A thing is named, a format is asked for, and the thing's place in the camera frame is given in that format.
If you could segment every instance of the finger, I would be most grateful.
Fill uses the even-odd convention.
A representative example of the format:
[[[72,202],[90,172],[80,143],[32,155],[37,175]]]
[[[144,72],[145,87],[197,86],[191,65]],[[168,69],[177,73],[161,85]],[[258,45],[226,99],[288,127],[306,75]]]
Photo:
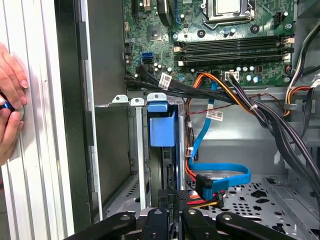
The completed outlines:
[[[19,134],[20,134],[20,132],[21,132],[21,130],[23,128],[23,125],[24,125],[24,122],[21,121],[19,126],[18,126],[18,130],[17,130],[17,132],[16,132],[16,134],[14,136],[14,139],[12,141],[12,144],[9,146],[9,148],[4,153],[5,159],[9,159],[11,154],[12,154],[12,152],[13,152],[13,150],[15,149],[15,146],[16,146],[16,143],[17,143],[17,139],[18,139]]]
[[[0,57],[0,68],[2,68],[2,70],[5,72],[5,74],[10,78],[10,80],[16,90],[16,93],[18,94],[18,96],[20,98],[21,104],[26,105],[27,99],[26,99],[25,93],[22,90],[22,87],[17,79],[17,76],[14,73],[14,71],[12,70],[12,68],[7,64],[7,62],[2,57]]]
[[[3,139],[0,145],[1,152],[5,152],[8,150],[10,145],[13,143],[15,136],[18,131],[18,127],[20,125],[20,113],[14,111],[11,113],[8,123],[5,127]]]
[[[19,65],[19,63],[7,51],[3,53],[3,58],[6,61],[6,63],[11,67],[17,80],[19,81],[19,84],[26,89],[28,87],[27,77],[25,72],[22,70],[21,66]]]
[[[11,82],[8,75],[3,71],[0,67],[0,90],[4,93],[4,95],[8,98],[8,101],[12,104],[15,109],[20,109],[22,104],[20,102],[19,95]]]
[[[4,132],[6,129],[6,124],[8,122],[11,111],[7,108],[0,110],[0,143],[4,137]]]

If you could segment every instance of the metal bracket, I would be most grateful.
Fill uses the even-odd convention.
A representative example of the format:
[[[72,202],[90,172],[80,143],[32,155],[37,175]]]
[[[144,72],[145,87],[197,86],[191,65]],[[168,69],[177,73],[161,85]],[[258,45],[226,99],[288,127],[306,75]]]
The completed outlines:
[[[146,97],[148,102],[167,101],[167,95],[163,92],[153,92]]]

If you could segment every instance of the white label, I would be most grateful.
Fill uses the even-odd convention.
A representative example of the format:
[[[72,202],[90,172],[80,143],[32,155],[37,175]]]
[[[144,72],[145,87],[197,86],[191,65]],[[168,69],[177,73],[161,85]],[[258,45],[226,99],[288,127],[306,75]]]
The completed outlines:
[[[214,105],[213,104],[208,104],[207,110],[213,109]],[[216,111],[216,110],[209,110],[206,112],[206,118],[220,121],[222,122],[224,119],[224,113],[222,111]]]
[[[320,79],[316,80],[316,81],[311,85],[311,88],[316,88],[318,85],[320,85]]]
[[[168,90],[170,82],[171,82],[172,76],[165,74],[164,72],[161,74],[160,81],[159,81],[159,87]]]

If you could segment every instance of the black cable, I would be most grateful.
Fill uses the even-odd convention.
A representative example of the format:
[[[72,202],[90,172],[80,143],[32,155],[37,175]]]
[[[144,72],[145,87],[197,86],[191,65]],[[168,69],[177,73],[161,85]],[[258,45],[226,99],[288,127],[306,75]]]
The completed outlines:
[[[310,75],[310,74],[313,74],[314,72],[320,70],[320,65],[319,66],[316,66],[308,71],[305,71],[304,73],[302,73],[302,77],[305,77],[307,75]]]

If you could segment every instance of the connector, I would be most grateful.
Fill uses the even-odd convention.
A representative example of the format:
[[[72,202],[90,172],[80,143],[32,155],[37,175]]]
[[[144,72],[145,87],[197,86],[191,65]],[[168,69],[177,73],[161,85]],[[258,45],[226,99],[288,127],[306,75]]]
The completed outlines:
[[[206,176],[197,174],[195,177],[195,191],[203,199],[210,200],[213,198],[212,184],[212,180]]]

